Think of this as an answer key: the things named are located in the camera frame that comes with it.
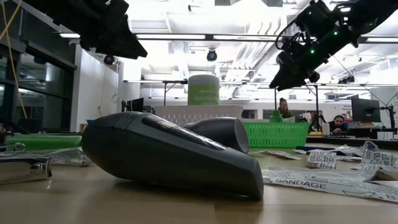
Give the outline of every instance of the hair dryer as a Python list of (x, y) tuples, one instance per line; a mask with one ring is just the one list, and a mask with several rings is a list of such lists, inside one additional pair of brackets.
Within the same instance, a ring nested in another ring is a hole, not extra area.
[(98, 118), (85, 129), (82, 148), (100, 168), (122, 179), (262, 200), (257, 160), (153, 114)]
[(224, 146), (243, 153), (249, 152), (248, 134), (238, 118), (207, 118), (184, 126)]

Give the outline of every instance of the green label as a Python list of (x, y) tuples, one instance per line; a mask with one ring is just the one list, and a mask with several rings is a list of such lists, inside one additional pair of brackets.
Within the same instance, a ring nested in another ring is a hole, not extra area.
[(220, 89), (218, 85), (189, 85), (188, 105), (218, 105)]

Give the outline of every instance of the green plastic crate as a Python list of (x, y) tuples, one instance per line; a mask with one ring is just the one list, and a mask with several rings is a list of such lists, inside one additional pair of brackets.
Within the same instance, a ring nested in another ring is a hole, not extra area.
[(289, 148), (304, 146), (308, 123), (244, 123), (250, 147)]

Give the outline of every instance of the green tray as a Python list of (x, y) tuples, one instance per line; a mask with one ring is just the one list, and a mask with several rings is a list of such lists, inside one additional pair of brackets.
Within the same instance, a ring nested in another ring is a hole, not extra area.
[(244, 127), (251, 148), (295, 149), (305, 145), (309, 124), (244, 123)]
[(81, 136), (18, 134), (7, 141), (7, 145), (23, 143), (25, 151), (67, 149), (81, 146)]

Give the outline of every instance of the wooden table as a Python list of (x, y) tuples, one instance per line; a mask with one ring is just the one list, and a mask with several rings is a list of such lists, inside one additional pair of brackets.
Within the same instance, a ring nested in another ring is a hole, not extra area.
[[(263, 169), (300, 161), (256, 156)], [(339, 169), (353, 163), (339, 162)], [(397, 223), (398, 205), (264, 186), (264, 201), (143, 187), (96, 166), (53, 166), (50, 180), (0, 185), (1, 223)]]

